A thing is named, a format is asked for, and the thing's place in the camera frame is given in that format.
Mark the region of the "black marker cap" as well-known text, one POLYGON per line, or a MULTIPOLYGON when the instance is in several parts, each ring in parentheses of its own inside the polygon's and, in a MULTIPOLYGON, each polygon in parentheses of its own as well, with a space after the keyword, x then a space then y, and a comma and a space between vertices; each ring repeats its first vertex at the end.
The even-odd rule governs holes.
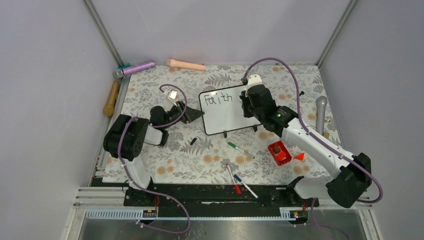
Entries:
POLYGON ((195 142, 196 142, 197 138, 193 138, 192 141, 190 142, 190 145, 192 146, 195 142))

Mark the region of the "small black-framed whiteboard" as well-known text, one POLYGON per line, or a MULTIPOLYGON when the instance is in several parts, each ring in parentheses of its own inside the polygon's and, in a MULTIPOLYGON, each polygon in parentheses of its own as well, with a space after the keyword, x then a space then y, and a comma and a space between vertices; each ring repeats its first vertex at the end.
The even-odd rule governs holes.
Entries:
POLYGON ((259 126, 255 117, 244 117, 241 92, 243 85, 203 91, 198 95, 204 131, 208 136, 259 126))

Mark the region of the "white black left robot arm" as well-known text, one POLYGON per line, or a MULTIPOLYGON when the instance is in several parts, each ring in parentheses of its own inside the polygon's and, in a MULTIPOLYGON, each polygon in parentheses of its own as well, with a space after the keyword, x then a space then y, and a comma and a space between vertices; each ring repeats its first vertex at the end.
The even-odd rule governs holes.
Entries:
POLYGON ((120 161, 130 187, 138 189, 135 197, 142 205, 148 206, 155 200, 154 190, 148 187, 152 177, 141 157, 143 146, 165 146, 168 127, 179 122, 192 123, 204 114, 180 100, 168 111, 161 106, 151 108, 150 119, 125 114, 117 117, 104 137, 103 149, 120 161))

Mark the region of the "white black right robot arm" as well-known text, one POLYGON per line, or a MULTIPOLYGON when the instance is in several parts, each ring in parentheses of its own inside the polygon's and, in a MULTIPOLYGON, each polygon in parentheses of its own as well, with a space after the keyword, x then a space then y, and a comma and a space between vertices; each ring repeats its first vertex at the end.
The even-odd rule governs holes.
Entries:
POLYGON ((332 179, 325 184, 326 192, 339 206, 350 208, 372 184, 366 154, 354 155, 308 128, 291 108, 278 106, 263 84, 247 86, 240 99, 246 118, 256 118, 267 131, 296 144, 327 170, 332 179))

